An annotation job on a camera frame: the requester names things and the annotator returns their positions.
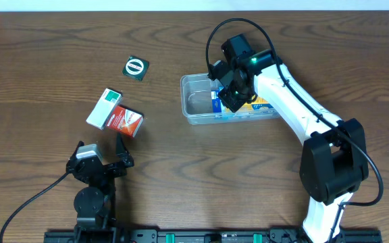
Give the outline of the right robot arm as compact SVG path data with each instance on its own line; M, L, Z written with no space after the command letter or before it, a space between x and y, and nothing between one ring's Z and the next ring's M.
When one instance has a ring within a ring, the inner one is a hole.
M320 105L292 77L273 48L256 52L243 34L221 45L225 59L209 64L209 77L223 89L218 97L235 113L262 98L300 140L299 169L310 197L303 231L311 242L328 242L340 232L345 206L369 175L363 126L342 120Z

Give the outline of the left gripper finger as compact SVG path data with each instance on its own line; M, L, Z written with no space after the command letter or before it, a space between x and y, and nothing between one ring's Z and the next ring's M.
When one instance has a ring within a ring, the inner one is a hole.
M77 146L76 146L75 151L74 151L74 158L76 158L78 149L79 149L81 146L84 146L84 142L80 140L80 141L78 142Z
M120 159L120 162L122 162L124 165L133 164L133 157L124 145L124 141L120 133L118 133L116 136L115 153L116 156Z

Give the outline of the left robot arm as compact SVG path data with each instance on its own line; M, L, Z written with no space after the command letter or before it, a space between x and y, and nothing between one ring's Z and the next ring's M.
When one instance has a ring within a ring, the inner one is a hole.
M87 185L74 199L77 226L82 229L106 229L115 221L115 179L134 166L121 134L116 136L115 155L115 162L104 164L97 144L80 141L66 164L66 171Z

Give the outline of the yellow medicine box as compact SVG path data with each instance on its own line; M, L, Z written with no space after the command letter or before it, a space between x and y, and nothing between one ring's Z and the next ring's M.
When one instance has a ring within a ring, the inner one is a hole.
M238 112L250 112L250 111L257 111L261 109L272 109L273 107L263 98L257 97L257 99L248 104L245 103Z

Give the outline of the blue fever patch box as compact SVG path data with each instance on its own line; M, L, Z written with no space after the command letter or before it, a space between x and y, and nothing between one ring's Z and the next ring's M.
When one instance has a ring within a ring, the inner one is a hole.
M211 91L211 100L212 100L212 109L214 113L231 113L230 109L225 107L222 101L219 99L218 94L223 89L223 87L219 87L216 90Z

